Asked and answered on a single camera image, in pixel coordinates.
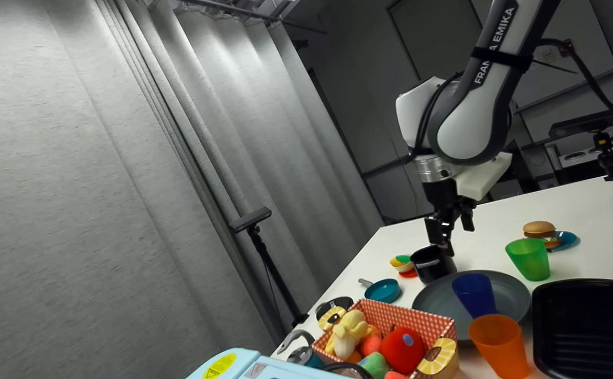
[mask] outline black container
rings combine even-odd
[[[440,247],[420,249],[412,254],[412,261],[424,284],[458,271],[451,253]]]
[[[538,286],[533,355],[550,378],[613,378],[613,281],[561,281]]]

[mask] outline blue plate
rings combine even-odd
[[[579,244],[579,239],[574,231],[558,231],[558,241],[561,244],[552,249],[550,253],[567,250]]]

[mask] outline white table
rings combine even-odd
[[[550,281],[613,279],[613,184],[604,182],[603,176],[477,207],[477,231],[464,231],[461,226],[458,226],[451,239],[458,270],[505,271],[525,283],[529,291],[533,291],[542,283],[525,281],[503,250],[510,241],[523,236],[523,226],[533,220],[552,221],[558,230],[576,231],[581,239],[579,247],[550,254]],[[365,288],[359,284],[359,279],[398,279],[391,265],[391,259],[397,254],[412,254],[422,247],[427,247],[422,220],[377,230],[377,234],[351,261],[351,265],[330,286],[320,301],[330,301],[342,295],[362,300]],[[418,279],[398,281],[404,293],[395,305],[412,308],[424,284]],[[308,314],[311,319],[299,329],[320,338],[322,330],[317,324],[314,308]],[[479,359],[474,347],[461,347],[459,351],[459,378],[496,378],[489,365]]]

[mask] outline gray curtain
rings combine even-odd
[[[168,379],[274,347],[103,10],[0,0],[0,379]]]
[[[382,221],[285,28],[168,0],[119,7],[226,220],[274,211],[263,239],[305,312]]]

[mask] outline black cable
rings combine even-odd
[[[548,68],[548,69],[557,69],[557,71],[564,71],[564,73],[577,76],[577,71],[567,69],[567,68],[561,68],[561,66],[552,66],[552,63],[538,62],[538,60],[533,60],[533,63],[536,63],[536,66],[544,66],[544,68]]]
[[[424,149],[424,140],[427,135],[427,123],[431,123],[431,115],[432,115],[432,110],[440,96],[440,92],[445,89],[451,87],[453,80],[458,80],[461,76],[461,71],[455,71],[451,79],[447,79],[438,89],[436,92],[431,96],[427,105],[426,105],[426,112],[424,115],[420,118],[420,124],[418,124],[418,135],[416,135],[416,144],[414,144],[414,149],[412,149],[412,161],[418,159],[420,153],[431,153],[431,149]]]
[[[564,41],[558,41],[558,39],[544,39],[544,41],[540,41],[538,47],[558,47],[558,49],[567,51],[571,54],[571,60],[576,62],[576,66],[579,68],[581,76],[587,79],[588,87],[597,92],[600,104],[604,104],[604,108],[613,113],[613,104],[607,100],[607,95],[603,92],[598,80],[587,68],[587,63],[581,62],[581,58],[577,54],[577,51],[571,45],[567,45]]]
[[[386,173],[386,171],[391,171],[391,168],[395,168],[395,166],[402,166],[402,165],[407,165],[407,162],[412,162],[412,161],[414,161],[412,153],[401,156],[401,159],[395,159],[395,161],[391,161],[391,162],[386,162],[386,165],[382,165],[382,166],[375,166],[375,168],[371,168],[371,171],[365,171],[362,176],[365,176],[365,180],[375,176],[375,174]]]
[[[354,370],[361,379],[373,379],[369,370],[352,362],[331,362],[331,365],[324,365],[324,370],[330,372]]]
[[[397,144],[395,144],[395,140],[392,140],[392,130],[391,130],[391,145],[392,145],[392,149],[395,149],[395,156],[398,156]],[[414,201],[416,201],[416,208],[420,208],[420,196],[418,196],[418,191],[416,191],[416,188],[414,188],[414,184],[412,184],[412,174],[410,174],[407,162],[402,162],[401,166],[402,166],[404,180],[407,180],[407,184],[410,184],[410,188],[412,188],[412,194],[414,194]],[[382,218],[384,218],[384,224],[386,224],[386,226],[397,224],[395,218],[392,218],[392,220],[391,220],[387,215],[382,215]]]
[[[276,288],[274,288],[274,283],[272,283],[272,273],[268,270],[268,265],[263,263],[263,271],[265,271],[265,284],[268,284],[268,293],[271,293],[271,300],[272,300],[272,305],[278,314],[278,321],[280,321],[280,329],[285,329],[285,316],[282,316],[282,308],[280,308],[280,301],[278,301],[278,295],[276,295]]]

